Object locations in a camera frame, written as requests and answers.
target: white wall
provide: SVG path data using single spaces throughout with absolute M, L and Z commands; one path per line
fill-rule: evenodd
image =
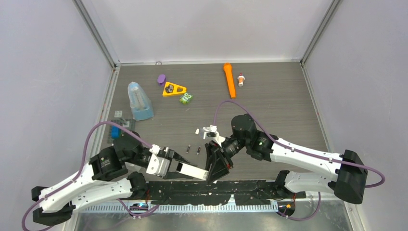
M 0 5 L 0 229 L 16 231 L 31 188 L 78 170 L 111 69 L 72 1 Z
M 331 0 L 87 0 L 122 63 L 300 60 Z
M 408 227 L 407 9 L 406 0 L 343 1 L 306 64 L 334 151 L 354 150 L 386 176 L 364 195 L 375 231 Z

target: gray wood grain surface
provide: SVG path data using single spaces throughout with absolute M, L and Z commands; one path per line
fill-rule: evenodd
M 315 110 L 299 63 L 245 63 L 232 64 L 236 83 L 236 101 L 252 112 L 271 134 L 295 144 L 326 151 Z M 243 87 L 237 86 L 236 77 L 245 76 Z M 191 103 L 183 105 L 179 97 L 162 97 L 163 87 L 156 80 L 165 74 L 167 80 L 187 87 L 194 95 Z M 213 121 L 217 105 L 229 99 L 223 64 L 136 65 L 120 69 L 109 120 L 116 110 L 123 111 L 125 119 L 132 118 L 128 98 L 128 84 L 137 82 L 153 104 L 154 117 L 137 121 L 135 130 L 149 143 L 168 146 L 198 167 L 205 166 L 204 144 L 195 135 L 196 128 L 207 127 Z M 244 111 L 224 104 L 217 117 L 221 136 L 231 135 L 230 121 Z M 105 130 L 102 147 L 108 147 L 109 129 Z M 234 168 L 223 180 L 274 180 L 280 170 L 305 170 L 283 163 L 270 163 L 252 159 L 242 150 L 233 157 Z M 145 175 L 146 180 L 161 180 Z

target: translucent container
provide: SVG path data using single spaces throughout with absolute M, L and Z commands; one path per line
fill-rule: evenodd
M 129 83 L 127 90 L 133 118 L 137 121 L 152 118 L 154 116 L 152 102 L 149 100 L 140 85 L 131 82 Z

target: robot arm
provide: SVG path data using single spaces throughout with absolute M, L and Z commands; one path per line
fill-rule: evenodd
M 205 145 L 207 150 L 207 181 L 213 182 L 229 174 L 233 168 L 231 158 L 242 148 L 256 160 L 282 162 L 301 167 L 311 173 L 281 171 L 276 179 L 277 192 L 282 197 L 301 191 L 333 193 L 338 198 L 361 204 L 367 179 L 367 170 L 352 167 L 332 160 L 342 160 L 363 165 L 355 152 L 346 150 L 344 154 L 321 152 L 292 144 L 277 136 L 272 137 L 280 144 L 292 147 L 287 149 L 257 130 L 255 122 L 248 115 L 238 115 L 231 121 L 232 135 L 219 136 L 215 126 L 198 129 L 196 134 L 212 140 Z M 304 155 L 297 150 L 329 158 L 324 161 Z
M 67 221 L 73 213 L 92 205 L 120 198 L 143 198 L 148 188 L 141 173 L 133 172 L 127 178 L 114 181 L 127 174 L 128 167 L 144 167 L 146 173 L 164 179 L 192 179 L 179 172 L 169 172 L 172 160 L 183 163 L 186 167 L 194 167 L 174 150 L 167 147 L 161 149 L 157 145 L 153 145 L 151 149 L 145 148 L 139 141 L 125 133 L 114 140 L 113 146 L 101 150 L 92 157 L 82 169 L 80 177 L 67 187 L 44 198 L 45 195 L 71 181 L 77 173 L 54 186 L 33 188 L 31 195 L 34 201 L 44 198 L 39 203 L 39 208 L 33 211 L 33 220 L 36 223 L 53 226 Z

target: yellow triangle toy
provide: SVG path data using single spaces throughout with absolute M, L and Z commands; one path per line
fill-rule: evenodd
M 186 92 L 187 92 L 187 87 L 183 87 L 181 85 L 171 83 L 171 82 L 166 82 L 162 95 L 163 97 L 178 96 L 178 95 L 183 95 Z

